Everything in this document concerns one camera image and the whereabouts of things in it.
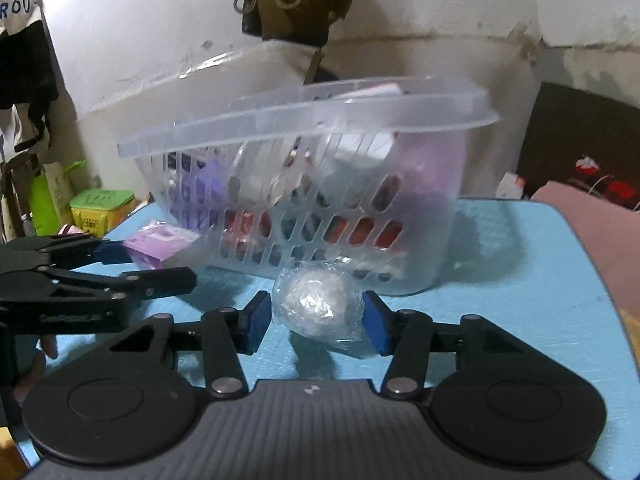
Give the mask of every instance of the pink cloth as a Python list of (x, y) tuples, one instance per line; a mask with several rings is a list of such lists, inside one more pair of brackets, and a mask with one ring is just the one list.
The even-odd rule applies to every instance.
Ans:
[(613, 303), (640, 318), (640, 214), (553, 181), (532, 200), (552, 205), (564, 215)]

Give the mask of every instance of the blue table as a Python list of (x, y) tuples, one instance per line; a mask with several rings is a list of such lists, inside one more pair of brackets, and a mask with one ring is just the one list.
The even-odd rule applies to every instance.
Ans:
[[(125, 238), (150, 218), (163, 218), (156, 205), (124, 222), (110, 238)], [(133, 269), (133, 264), (95, 264), (81, 270), (118, 275)], [(143, 319), (169, 312), (176, 322), (197, 320), (206, 310), (242, 308), (258, 290), (270, 291), (272, 286), (271, 280), (207, 269), (190, 295), (155, 300), (135, 316)], [(439, 322), (458, 323), (463, 314), (480, 314), (591, 381), (608, 410), (607, 426), (591, 462), (611, 480), (632, 480), (640, 472), (640, 383), (630, 346), (596, 270), (553, 208), (460, 200), (442, 284), (386, 301), (394, 310), (421, 310)], [(105, 337), (61, 336), (60, 357), (49, 367), (78, 356)], [(379, 388), (389, 358), (375, 355), (368, 342), (354, 354), (332, 351), (272, 324), (260, 350), (240, 360), (250, 386), (258, 378), (371, 378)], [(180, 355), (178, 366), (192, 383), (203, 386), (197, 355)], [(453, 356), (435, 354), (428, 381), (438, 383), (452, 371)], [(37, 461), (28, 442), (21, 448), (31, 463)]]

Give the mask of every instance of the translucent plastic basket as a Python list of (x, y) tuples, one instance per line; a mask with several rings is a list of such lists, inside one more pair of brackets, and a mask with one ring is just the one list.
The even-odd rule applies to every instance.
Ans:
[[(339, 97), (388, 83), (402, 94)], [(329, 260), (400, 295), (436, 280), (466, 133), (497, 119), (486, 91), (464, 80), (340, 81), (212, 104), (208, 118), (118, 150), (180, 225), (205, 234), (208, 263), (274, 278)]]

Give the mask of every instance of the yellow container with green lid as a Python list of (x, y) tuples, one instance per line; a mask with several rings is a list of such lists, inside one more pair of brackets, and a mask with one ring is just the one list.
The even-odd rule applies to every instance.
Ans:
[(102, 238), (135, 209), (136, 203), (130, 191), (87, 189), (73, 197), (69, 205), (76, 226)]

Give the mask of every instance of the pink package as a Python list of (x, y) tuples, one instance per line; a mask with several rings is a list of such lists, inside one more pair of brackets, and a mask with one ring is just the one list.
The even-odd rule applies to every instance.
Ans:
[(164, 269), (180, 265), (180, 254), (200, 238), (188, 229), (151, 220), (122, 243), (134, 263), (143, 269)]

